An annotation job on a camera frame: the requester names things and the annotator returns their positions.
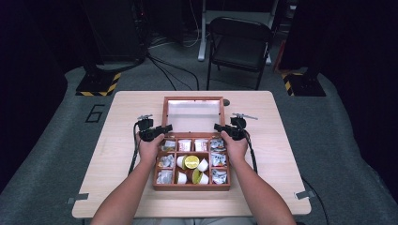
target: white cup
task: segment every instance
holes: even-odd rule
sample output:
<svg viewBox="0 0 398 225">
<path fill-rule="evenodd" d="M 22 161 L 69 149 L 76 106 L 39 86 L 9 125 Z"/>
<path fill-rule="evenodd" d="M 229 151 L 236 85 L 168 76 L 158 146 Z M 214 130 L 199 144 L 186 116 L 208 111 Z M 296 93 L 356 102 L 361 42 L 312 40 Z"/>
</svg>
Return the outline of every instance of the white cup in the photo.
<svg viewBox="0 0 398 225">
<path fill-rule="evenodd" d="M 176 182 L 177 182 L 179 185 L 181 185 L 181 184 L 182 184 L 182 185 L 183 185 L 183 184 L 187 184 L 187 175 L 186 175 L 185 173 L 178 172 Z"/>
<path fill-rule="evenodd" d="M 202 161 L 199 163 L 197 169 L 200 172 L 205 172 L 208 169 L 208 162 L 205 159 L 202 159 Z"/>
<path fill-rule="evenodd" d="M 195 151 L 196 152 L 207 151 L 207 139 L 196 139 L 195 140 Z"/>
<path fill-rule="evenodd" d="M 199 185 L 207 185 L 208 184 L 208 176 L 203 172 L 202 177 L 199 181 Z"/>
<path fill-rule="evenodd" d="M 177 159 L 176 159 L 176 165 L 179 167 L 179 168 L 181 168 L 181 169 L 184 169 L 184 158 L 185 158 L 186 156 L 181 156 L 181 157 L 178 157 Z"/>
<path fill-rule="evenodd" d="M 189 139 L 179 140 L 178 151 L 183 151 L 183 152 L 191 151 L 191 140 Z"/>
</svg>

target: wooden box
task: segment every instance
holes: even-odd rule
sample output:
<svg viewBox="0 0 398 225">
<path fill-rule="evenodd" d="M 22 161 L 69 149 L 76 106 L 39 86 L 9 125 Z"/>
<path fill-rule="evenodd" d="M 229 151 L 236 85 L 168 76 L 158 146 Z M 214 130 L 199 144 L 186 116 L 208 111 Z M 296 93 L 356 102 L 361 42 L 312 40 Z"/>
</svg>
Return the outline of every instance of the wooden box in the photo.
<svg viewBox="0 0 398 225">
<path fill-rule="evenodd" d="M 229 190 L 228 154 L 214 124 L 225 126 L 222 97 L 164 98 L 161 125 L 172 125 L 173 130 L 159 146 L 153 177 L 155 190 Z M 192 179 L 193 173 L 199 176 Z"/>
</svg>

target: human arm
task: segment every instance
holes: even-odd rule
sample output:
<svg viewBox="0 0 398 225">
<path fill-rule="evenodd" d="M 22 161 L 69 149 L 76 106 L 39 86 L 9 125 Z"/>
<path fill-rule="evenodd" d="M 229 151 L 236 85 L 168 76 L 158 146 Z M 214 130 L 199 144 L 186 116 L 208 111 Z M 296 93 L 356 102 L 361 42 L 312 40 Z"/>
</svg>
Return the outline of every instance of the human arm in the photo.
<svg viewBox="0 0 398 225">
<path fill-rule="evenodd" d="M 152 142 L 140 141 L 140 161 L 129 176 L 103 201 L 91 224 L 131 224 L 143 195 L 151 170 L 156 162 L 161 134 Z"/>
<path fill-rule="evenodd" d="M 264 181 L 246 162 L 248 143 L 245 139 L 234 141 L 225 131 L 222 138 L 228 150 L 228 157 L 237 174 L 246 203 L 256 219 L 263 224 L 296 224 L 293 216 L 279 193 Z"/>
</svg>

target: human hand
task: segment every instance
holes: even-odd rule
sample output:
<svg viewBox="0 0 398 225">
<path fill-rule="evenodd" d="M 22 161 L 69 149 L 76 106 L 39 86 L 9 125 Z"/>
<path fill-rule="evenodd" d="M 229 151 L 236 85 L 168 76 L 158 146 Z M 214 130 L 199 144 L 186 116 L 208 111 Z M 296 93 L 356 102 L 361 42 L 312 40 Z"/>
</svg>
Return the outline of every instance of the human hand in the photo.
<svg viewBox="0 0 398 225">
<path fill-rule="evenodd" d="M 222 131 L 222 138 L 225 141 L 225 147 L 228 150 L 228 157 L 231 164 L 234 165 L 234 163 L 238 164 L 241 160 L 244 161 L 248 149 L 246 139 L 235 141 L 224 130 Z"/>
<path fill-rule="evenodd" d="M 164 139 L 164 134 L 159 135 L 151 142 L 144 142 L 137 132 L 136 139 L 139 144 L 140 162 L 149 163 L 151 166 L 155 165 L 159 144 Z"/>
</svg>

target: lemon slice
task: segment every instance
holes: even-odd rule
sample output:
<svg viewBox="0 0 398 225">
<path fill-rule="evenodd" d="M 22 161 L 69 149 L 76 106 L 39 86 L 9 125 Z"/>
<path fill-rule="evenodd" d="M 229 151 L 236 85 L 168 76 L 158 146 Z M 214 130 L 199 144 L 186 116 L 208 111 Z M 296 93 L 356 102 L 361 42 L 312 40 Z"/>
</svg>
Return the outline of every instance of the lemon slice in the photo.
<svg viewBox="0 0 398 225">
<path fill-rule="evenodd" d="M 184 158 L 182 158 L 182 170 L 187 170 L 187 167 L 185 166 L 185 159 L 187 159 L 188 156 L 184 156 Z"/>
<path fill-rule="evenodd" d="M 184 160 L 184 164 L 189 169 L 195 169 L 199 165 L 199 157 L 197 156 L 188 156 Z"/>
<path fill-rule="evenodd" d="M 199 181 L 202 179 L 203 173 L 200 172 L 198 169 L 195 169 L 192 174 L 192 182 L 197 185 Z"/>
</svg>

